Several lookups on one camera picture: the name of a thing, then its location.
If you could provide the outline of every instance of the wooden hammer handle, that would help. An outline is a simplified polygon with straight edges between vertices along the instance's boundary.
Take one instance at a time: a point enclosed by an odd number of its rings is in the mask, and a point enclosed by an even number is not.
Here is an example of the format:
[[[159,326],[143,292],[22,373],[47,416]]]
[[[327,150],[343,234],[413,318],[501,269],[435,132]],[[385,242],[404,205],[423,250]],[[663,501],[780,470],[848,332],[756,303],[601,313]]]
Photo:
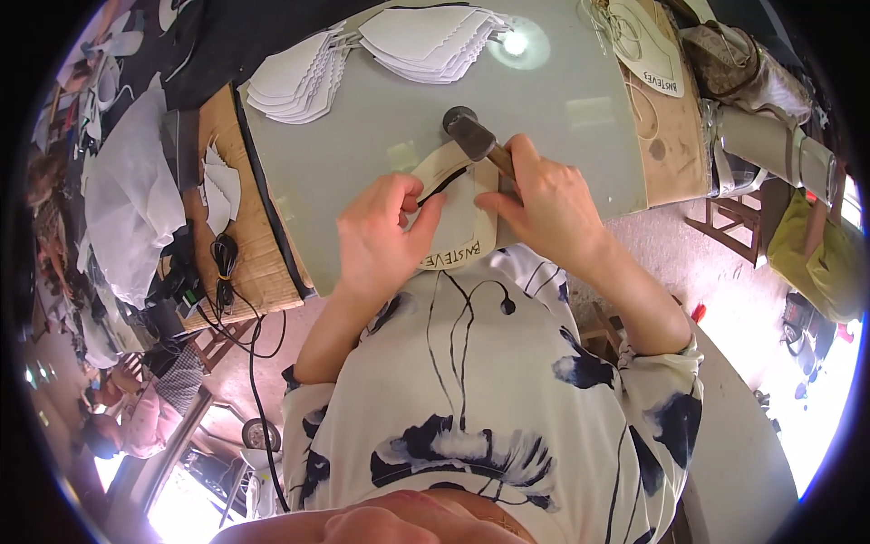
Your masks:
[[[495,147],[492,148],[492,151],[489,152],[489,155],[487,155],[487,157],[508,178],[514,181],[517,180],[516,174],[513,173],[513,160],[511,158],[511,154],[508,153],[507,150],[501,146],[501,144],[495,144]]]

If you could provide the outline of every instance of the hammer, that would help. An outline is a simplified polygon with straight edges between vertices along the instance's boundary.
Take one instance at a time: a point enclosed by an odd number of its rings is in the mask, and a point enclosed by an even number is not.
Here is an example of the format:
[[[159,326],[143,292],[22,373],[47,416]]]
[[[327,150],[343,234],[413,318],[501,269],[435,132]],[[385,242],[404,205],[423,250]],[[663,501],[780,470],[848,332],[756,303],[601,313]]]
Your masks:
[[[508,178],[516,180],[511,154],[499,145],[494,134],[478,123],[478,116],[471,108],[452,107],[444,114],[441,124],[469,159],[477,163],[488,157]]]

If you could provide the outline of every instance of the white blouse with navy print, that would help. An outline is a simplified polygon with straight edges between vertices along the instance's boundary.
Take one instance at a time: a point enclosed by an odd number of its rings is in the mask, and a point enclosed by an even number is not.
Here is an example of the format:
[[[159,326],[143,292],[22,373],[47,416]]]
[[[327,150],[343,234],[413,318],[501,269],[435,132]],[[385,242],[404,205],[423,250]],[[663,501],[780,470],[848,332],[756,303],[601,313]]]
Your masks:
[[[701,416],[695,339],[617,366],[580,347],[566,276],[524,245],[415,276],[366,327],[336,384],[284,373],[292,510],[397,489],[464,489],[539,544],[655,542]]]

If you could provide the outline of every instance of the pink shirt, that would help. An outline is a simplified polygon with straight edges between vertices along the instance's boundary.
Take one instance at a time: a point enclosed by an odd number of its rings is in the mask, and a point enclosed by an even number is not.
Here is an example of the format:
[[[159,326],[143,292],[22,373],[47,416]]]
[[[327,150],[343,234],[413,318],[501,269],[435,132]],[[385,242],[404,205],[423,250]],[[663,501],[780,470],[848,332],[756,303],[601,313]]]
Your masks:
[[[134,397],[124,407],[121,427],[124,429],[123,449],[128,455],[147,459],[162,452],[166,442],[181,424],[181,415],[148,384],[141,397]]]

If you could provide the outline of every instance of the yellow-green cloth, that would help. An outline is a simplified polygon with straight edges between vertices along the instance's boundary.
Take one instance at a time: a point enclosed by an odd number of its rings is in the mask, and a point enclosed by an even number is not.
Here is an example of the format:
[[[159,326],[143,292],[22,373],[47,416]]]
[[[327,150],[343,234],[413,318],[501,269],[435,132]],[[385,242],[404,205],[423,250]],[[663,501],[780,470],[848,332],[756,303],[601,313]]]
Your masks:
[[[846,323],[864,312],[867,258],[863,240],[826,219],[822,242],[806,260],[806,222],[812,209],[806,197],[795,191],[767,247],[767,262],[822,315]]]

